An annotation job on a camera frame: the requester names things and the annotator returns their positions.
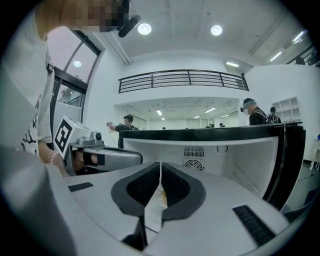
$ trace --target white t-shirt with print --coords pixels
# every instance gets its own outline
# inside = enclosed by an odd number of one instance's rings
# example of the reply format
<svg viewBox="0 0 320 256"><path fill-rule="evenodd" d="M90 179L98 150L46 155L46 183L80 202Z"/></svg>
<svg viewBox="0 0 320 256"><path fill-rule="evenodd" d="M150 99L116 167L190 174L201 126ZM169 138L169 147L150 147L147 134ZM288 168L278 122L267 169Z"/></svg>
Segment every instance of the white t-shirt with print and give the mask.
<svg viewBox="0 0 320 256"><path fill-rule="evenodd" d="M39 141L52 142L50 102L55 73L48 73L48 62L52 65L48 43L39 38L33 10L12 37L2 56L0 69L7 73L11 84L37 109L20 144L22 149L36 155Z"/></svg>

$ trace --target black headset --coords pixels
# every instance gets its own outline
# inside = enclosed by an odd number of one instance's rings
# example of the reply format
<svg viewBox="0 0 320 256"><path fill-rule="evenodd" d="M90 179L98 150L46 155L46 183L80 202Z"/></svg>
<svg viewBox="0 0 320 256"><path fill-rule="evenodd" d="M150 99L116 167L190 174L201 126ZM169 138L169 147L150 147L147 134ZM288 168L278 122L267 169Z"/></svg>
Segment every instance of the black headset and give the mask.
<svg viewBox="0 0 320 256"><path fill-rule="evenodd" d="M100 27L100 32L118 30L118 36L124 38L139 24L141 17L139 15L134 15L129 18L130 0L114 0L114 2L119 2L117 12L112 13L111 20L105 21L105 26Z"/></svg>

